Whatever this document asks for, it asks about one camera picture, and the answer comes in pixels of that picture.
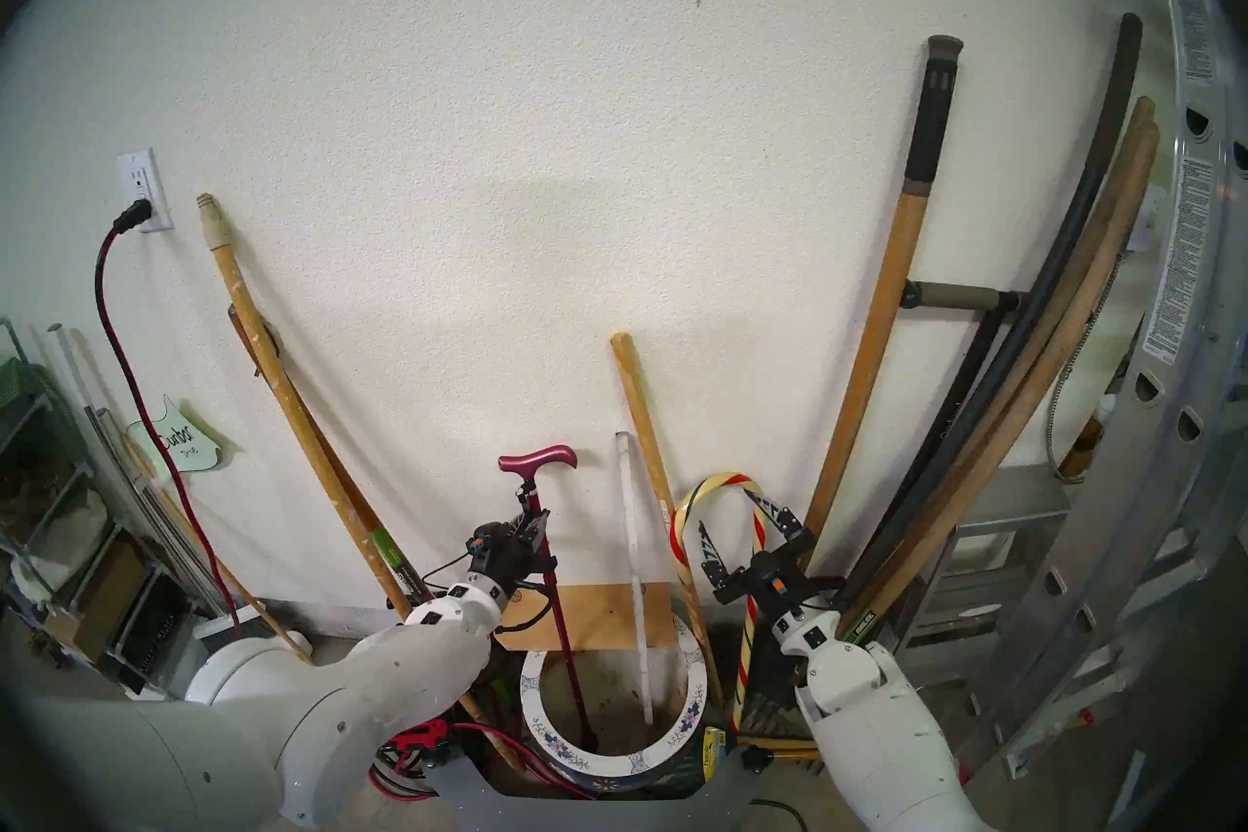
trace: candy cane decoration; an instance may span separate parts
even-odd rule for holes
[[[694,574],[689,569],[689,555],[685,553],[685,521],[699,500],[718,490],[720,486],[740,486],[750,493],[763,494],[759,484],[744,473],[716,473],[708,476],[680,501],[676,515],[671,520],[669,539],[671,543],[671,555],[676,560],[676,575],[686,588],[694,585]],[[754,506],[754,549],[750,556],[759,553],[766,543],[766,516],[758,505]],[[741,727],[741,711],[745,709],[745,685],[750,680],[750,657],[754,654],[754,625],[758,622],[759,612],[754,604],[754,597],[745,599],[745,630],[741,634],[741,657],[736,665],[736,682],[733,690],[733,731]]]

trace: paper sign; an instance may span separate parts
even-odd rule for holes
[[[173,400],[165,397],[165,415],[152,423],[161,442],[173,458],[173,465],[178,473],[195,473],[201,469],[212,469],[221,457],[221,449],[203,433],[191,425],[190,420],[173,405]],[[126,428],[130,442],[139,447],[147,462],[151,464],[158,480],[168,479],[168,469],[165,460],[156,452],[147,430],[142,423],[132,423]]]

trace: electrical outlet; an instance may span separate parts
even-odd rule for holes
[[[141,197],[152,202],[152,216],[139,226],[139,231],[144,235],[152,231],[171,231],[173,218],[168,215],[168,202],[165,200],[160,175],[156,173],[156,158],[151,148],[139,153],[119,155],[117,173],[121,175],[121,186],[126,190],[127,205]]]

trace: pink cane handle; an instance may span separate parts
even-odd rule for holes
[[[572,447],[559,444],[547,447],[527,457],[499,457],[498,468],[503,473],[515,473],[520,479],[533,479],[537,472],[547,463],[567,463],[573,469],[577,468],[577,454]]]

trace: green label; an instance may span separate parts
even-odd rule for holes
[[[854,644],[859,637],[871,630],[871,625],[875,624],[875,611],[867,611],[861,616],[857,624],[854,625],[854,630],[845,635],[844,640],[846,644]]]
[[[377,553],[382,555],[382,560],[386,561],[391,570],[398,570],[407,563],[407,558],[403,556],[403,551],[398,549],[391,539],[391,535],[386,533],[384,526],[378,526],[369,534],[369,536],[373,538],[373,543],[377,545]]]

